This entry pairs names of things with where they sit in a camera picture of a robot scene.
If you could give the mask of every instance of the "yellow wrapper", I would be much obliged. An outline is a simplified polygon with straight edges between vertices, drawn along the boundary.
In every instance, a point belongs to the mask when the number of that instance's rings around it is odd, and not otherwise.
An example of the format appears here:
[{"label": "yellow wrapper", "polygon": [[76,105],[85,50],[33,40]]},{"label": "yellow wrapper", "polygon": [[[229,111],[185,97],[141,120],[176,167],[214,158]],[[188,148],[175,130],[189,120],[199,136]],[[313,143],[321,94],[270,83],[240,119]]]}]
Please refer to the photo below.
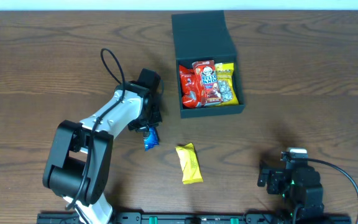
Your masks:
[{"label": "yellow wrapper", "polygon": [[216,78],[218,78],[218,87],[221,92],[223,102],[217,106],[238,105],[236,93],[233,89],[233,71],[234,63],[217,63],[215,64]]},{"label": "yellow wrapper", "polygon": [[200,167],[198,166],[196,153],[194,152],[193,143],[189,143],[183,147],[177,146],[176,149],[180,159],[181,170],[183,171],[183,184],[204,182]]}]

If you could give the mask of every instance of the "red snack bag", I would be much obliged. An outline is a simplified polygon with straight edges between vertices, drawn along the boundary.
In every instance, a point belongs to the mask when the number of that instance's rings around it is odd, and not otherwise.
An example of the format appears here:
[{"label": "red snack bag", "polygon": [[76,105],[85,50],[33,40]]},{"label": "red snack bag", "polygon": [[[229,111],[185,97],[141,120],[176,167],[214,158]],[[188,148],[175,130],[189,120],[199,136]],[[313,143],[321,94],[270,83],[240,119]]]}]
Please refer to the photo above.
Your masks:
[{"label": "red snack bag", "polygon": [[221,93],[216,78],[215,63],[213,60],[203,62],[193,62],[195,75],[201,80],[204,86],[204,94],[201,97],[206,98],[205,106],[217,105],[222,102]]},{"label": "red snack bag", "polygon": [[200,81],[194,74],[193,69],[187,69],[179,65],[180,83],[183,96],[181,98],[182,103],[187,108],[199,108],[202,101],[205,103],[205,99],[201,100],[201,94],[204,92],[203,88],[200,88]]}]

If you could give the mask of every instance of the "green strip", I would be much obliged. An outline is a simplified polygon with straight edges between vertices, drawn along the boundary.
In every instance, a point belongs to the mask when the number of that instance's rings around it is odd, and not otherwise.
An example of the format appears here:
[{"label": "green strip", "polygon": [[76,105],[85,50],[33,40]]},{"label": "green strip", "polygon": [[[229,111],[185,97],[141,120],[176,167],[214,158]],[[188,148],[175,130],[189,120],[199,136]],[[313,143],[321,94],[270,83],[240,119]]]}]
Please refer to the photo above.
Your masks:
[{"label": "green strip", "polygon": [[231,224],[239,224],[239,219],[238,218],[231,218],[230,223]]},{"label": "green strip", "polygon": [[157,224],[157,223],[158,223],[157,217],[150,217],[149,218],[149,224]]}]

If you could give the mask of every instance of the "yellow candy package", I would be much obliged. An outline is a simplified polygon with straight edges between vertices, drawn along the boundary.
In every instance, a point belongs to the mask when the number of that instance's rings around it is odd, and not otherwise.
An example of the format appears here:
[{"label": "yellow candy package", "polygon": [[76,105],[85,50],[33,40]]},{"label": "yellow candy package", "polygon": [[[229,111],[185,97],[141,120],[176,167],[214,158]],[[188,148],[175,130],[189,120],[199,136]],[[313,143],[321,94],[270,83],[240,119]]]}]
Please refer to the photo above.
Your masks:
[{"label": "yellow candy package", "polygon": [[198,166],[193,143],[189,143],[186,146],[177,146],[176,149],[180,159],[181,170],[183,172],[183,184],[204,182],[203,177],[201,176],[200,167]]},{"label": "yellow candy package", "polygon": [[215,69],[219,91],[223,100],[218,106],[238,105],[239,101],[234,92],[232,80],[234,63],[217,63],[215,64]]}]

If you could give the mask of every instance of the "robotic arm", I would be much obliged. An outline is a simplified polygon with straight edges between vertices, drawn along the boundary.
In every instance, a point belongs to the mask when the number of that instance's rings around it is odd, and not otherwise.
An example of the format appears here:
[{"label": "robotic arm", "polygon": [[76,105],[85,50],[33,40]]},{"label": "robotic arm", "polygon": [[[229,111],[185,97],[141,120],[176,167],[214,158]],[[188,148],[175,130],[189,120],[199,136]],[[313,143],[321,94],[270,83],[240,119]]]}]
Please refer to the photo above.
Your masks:
[{"label": "robotic arm", "polygon": [[[42,179],[43,185],[57,196],[71,203],[80,190],[75,209],[85,223],[107,223],[112,207],[103,194],[111,160],[112,144],[118,134],[128,125],[130,130],[147,133],[149,128],[162,121],[158,104],[157,88],[160,76],[143,69],[137,81],[117,86],[113,98],[95,114],[79,123],[63,121],[59,124]],[[88,153],[91,130],[108,108],[122,101],[104,114],[93,135],[93,151],[84,187],[80,188],[86,162],[70,157],[70,153]]]}]

